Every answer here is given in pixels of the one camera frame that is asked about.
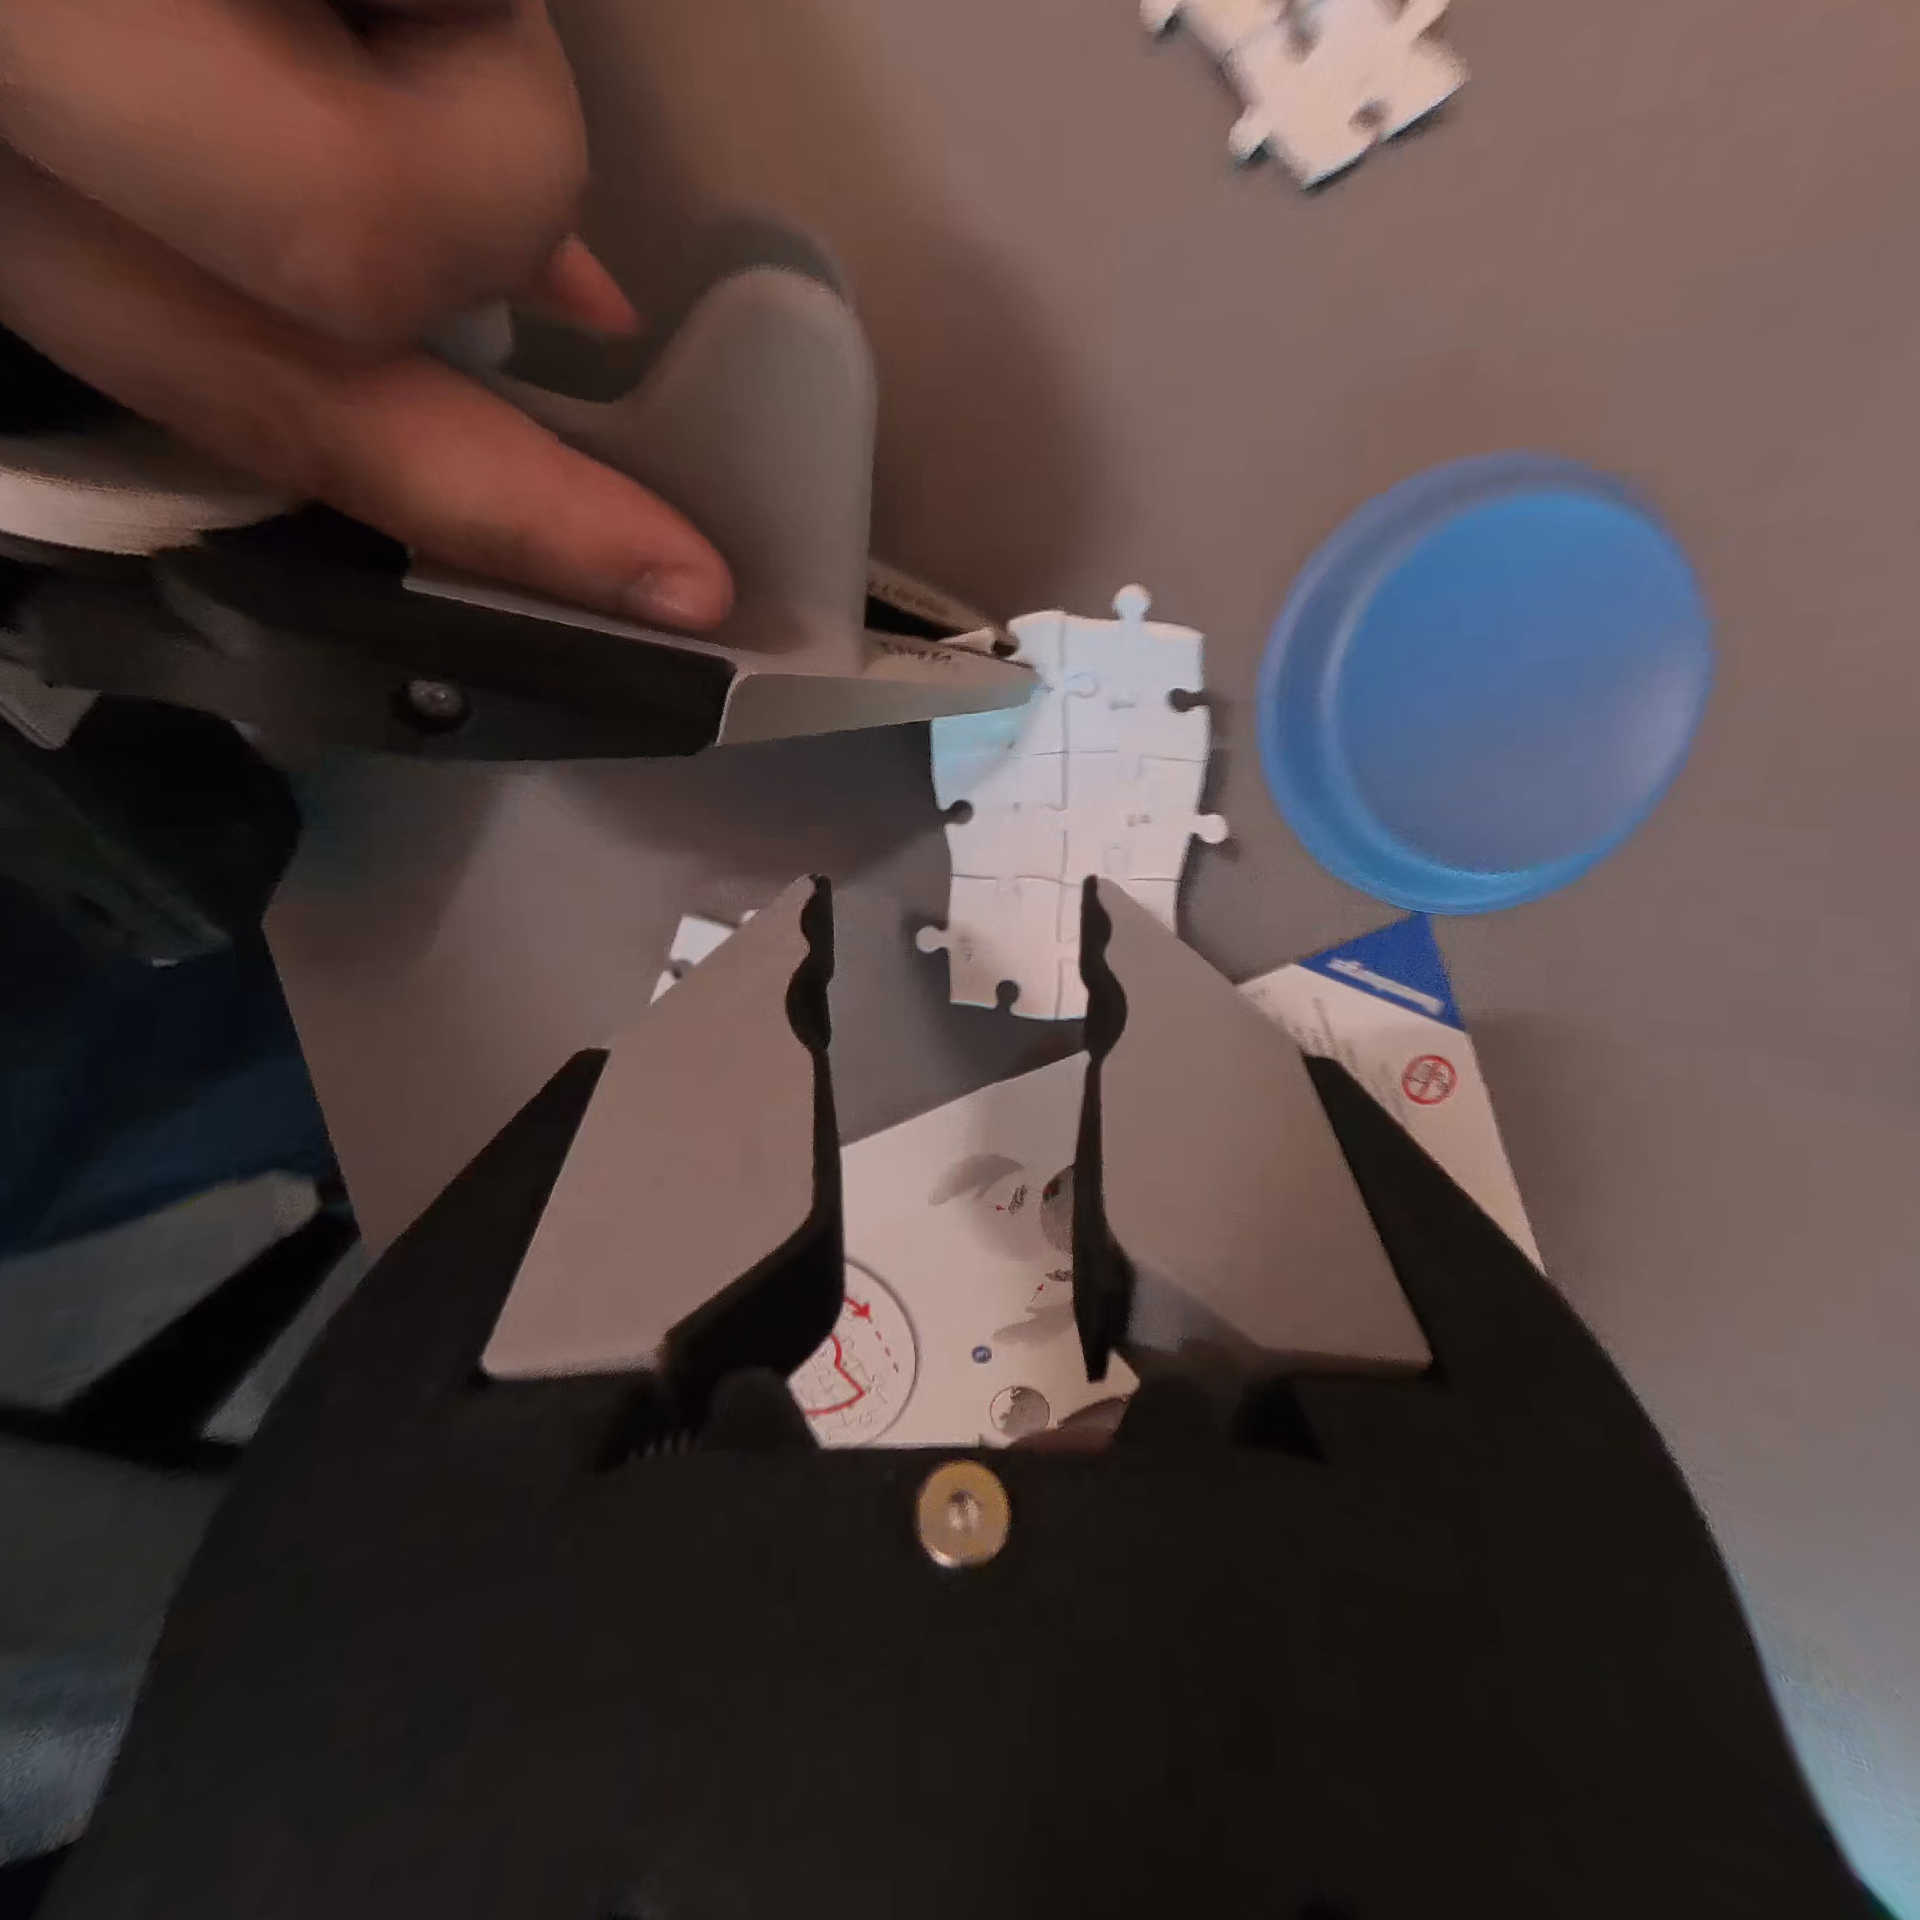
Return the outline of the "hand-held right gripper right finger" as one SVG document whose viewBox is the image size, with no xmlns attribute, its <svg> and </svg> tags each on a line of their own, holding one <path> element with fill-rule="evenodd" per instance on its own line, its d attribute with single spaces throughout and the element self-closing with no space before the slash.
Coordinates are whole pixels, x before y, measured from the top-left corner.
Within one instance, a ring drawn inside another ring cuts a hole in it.
<svg viewBox="0 0 1920 1920">
<path fill-rule="evenodd" d="M 1087 1378 L 1116 1359 L 1210 1385 L 1426 1374 L 1429 1339 L 1304 1054 L 1126 890 L 1089 879 L 1080 901 Z"/>
</svg>

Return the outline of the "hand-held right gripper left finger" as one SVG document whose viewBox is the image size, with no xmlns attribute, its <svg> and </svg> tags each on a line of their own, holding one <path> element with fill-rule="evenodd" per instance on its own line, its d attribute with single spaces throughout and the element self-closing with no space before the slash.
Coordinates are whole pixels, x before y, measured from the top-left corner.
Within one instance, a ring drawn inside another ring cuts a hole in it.
<svg viewBox="0 0 1920 1920">
<path fill-rule="evenodd" d="M 483 1354 L 494 1383 L 792 1389 L 846 1302 L 835 899 L 802 877 L 610 1045 Z"/>
</svg>

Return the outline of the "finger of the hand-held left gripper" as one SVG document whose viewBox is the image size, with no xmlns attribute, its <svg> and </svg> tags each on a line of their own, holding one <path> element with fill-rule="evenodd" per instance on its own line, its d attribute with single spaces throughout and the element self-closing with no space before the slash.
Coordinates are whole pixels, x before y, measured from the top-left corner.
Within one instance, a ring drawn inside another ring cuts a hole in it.
<svg viewBox="0 0 1920 1920">
<path fill-rule="evenodd" d="M 862 671 L 1024 671 L 1019 643 L 986 612 L 897 566 L 870 562 Z"/>
<path fill-rule="evenodd" d="M 857 675 L 745 675 L 728 691 L 721 750 L 866 734 L 1024 708 L 1043 684 L 1017 662 L 870 662 Z"/>
</svg>

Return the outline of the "white assembled puzzle section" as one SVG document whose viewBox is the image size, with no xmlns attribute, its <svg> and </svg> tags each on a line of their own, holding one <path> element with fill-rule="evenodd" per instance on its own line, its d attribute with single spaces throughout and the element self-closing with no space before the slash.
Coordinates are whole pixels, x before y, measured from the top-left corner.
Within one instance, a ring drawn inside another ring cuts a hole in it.
<svg viewBox="0 0 1920 1920">
<path fill-rule="evenodd" d="M 953 1004 L 1072 1023 L 1087 1010 L 1085 884 L 1177 932 L 1188 855 L 1231 838 L 1205 809 L 1207 640 L 1159 621 L 1139 584 L 1105 619 L 1030 612 L 1012 638 L 1037 682 L 1026 706 L 931 724 L 949 899 L 918 949 L 945 962 Z"/>
</svg>

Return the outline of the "cartoon puzzle box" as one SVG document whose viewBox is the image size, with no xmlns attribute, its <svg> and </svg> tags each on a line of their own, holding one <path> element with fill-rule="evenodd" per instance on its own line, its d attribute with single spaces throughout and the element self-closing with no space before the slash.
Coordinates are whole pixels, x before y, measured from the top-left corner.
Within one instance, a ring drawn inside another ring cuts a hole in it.
<svg viewBox="0 0 1920 1920">
<path fill-rule="evenodd" d="M 1428 918 L 1243 986 L 1336 1061 L 1536 1267 L 1496 1105 Z M 1002 1450 L 1133 1396 L 1087 1380 L 1072 1300 L 1080 1058 L 844 1151 L 846 1300 L 792 1378 L 826 1450 Z"/>
</svg>

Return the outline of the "white puzzle piece cluster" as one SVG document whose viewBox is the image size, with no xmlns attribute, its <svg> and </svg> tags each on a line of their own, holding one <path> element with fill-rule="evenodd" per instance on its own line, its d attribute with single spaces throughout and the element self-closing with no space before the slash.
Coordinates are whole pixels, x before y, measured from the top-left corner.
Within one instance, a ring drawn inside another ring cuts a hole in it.
<svg viewBox="0 0 1920 1920">
<path fill-rule="evenodd" d="M 1223 73 L 1242 111 L 1240 165 L 1271 155 L 1321 187 L 1446 109 L 1468 65 L 1439 34 L 1446 3 L 1139 3 L 1153 36 L 1183 32 Z"/>
</svg>

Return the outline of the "person's left hand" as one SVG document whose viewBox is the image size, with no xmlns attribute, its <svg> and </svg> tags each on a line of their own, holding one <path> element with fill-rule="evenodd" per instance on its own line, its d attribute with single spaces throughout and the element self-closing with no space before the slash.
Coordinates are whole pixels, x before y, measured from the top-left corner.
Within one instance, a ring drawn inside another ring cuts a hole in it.
<svg viewBox="0 0 1920 1920">
<path fill-rule="evenodd" d="M 17 3 L 5 327 L 229 468 L 456 572 L 708 632 L 691 524 L 426 341 L 491 303 L 636 334 L 546 5 Z"/>
</svg>

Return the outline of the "blue round plastic stand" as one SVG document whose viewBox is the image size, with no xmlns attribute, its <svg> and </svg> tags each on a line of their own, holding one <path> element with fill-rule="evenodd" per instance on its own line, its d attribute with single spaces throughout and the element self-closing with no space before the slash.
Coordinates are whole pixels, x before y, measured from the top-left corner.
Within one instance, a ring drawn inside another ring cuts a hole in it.
<svg viewBox="0 0 1920 1920">
<path fill-rule="evenodd" d="M 1275 618 L 1253 721 L 1323 870 L 1420 918 L 1496 918 L 1652 818 L 1715 680 L 1715 614 L 1652 502 L 1501 452 L 1343 520 Z"/>
</svg>

